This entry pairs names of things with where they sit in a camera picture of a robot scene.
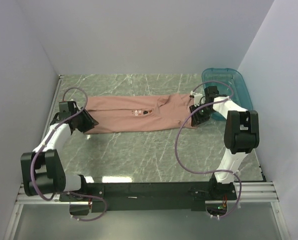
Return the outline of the pink printed t shirt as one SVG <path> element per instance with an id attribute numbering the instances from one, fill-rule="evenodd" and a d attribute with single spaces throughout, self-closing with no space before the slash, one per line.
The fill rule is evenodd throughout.
<path id="1" fill-rule="evenodd" d="M 87 134 L 120 132 L 153 132 L 192 129 L 189 107 L 194 100 L 189 94 L 148 96 L 92 96 L 86 110 L 98 122 Z"/>

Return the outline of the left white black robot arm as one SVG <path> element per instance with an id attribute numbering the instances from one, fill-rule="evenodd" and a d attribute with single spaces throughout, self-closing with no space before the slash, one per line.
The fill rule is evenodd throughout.
<path id="1" fill-rule="evenodd" d="M 59 151 L 74 131 L 86 133 L 98 122 L 75 101 L 61 101 L 42 142 L 20 158 L 24 192 L 27 196 L 71 192 L 77 201 L 88 197 L 89 189 L 81 175 L 67 175 Z"/>

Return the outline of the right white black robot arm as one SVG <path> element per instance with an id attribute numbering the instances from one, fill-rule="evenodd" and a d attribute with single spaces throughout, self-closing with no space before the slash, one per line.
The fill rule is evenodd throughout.
<path id="1" fill-rule="evenodd" d="M 191 126 L 208 121 L 213 113 L 219 113 L 226 120 L 226 149 L 208 187 L 209 196 L 218 200 L 233 193 L 234 174 L 246 156 L 259 145 L 259 116 L 255 110 L 247 110 L 233 102 L 230 96 L 219 94 L 216 86 L 206 87 L 203 94 L 191 91 L 190 98 L 194 100 L 190 106 L 190 111 L 194 113 Z"/>

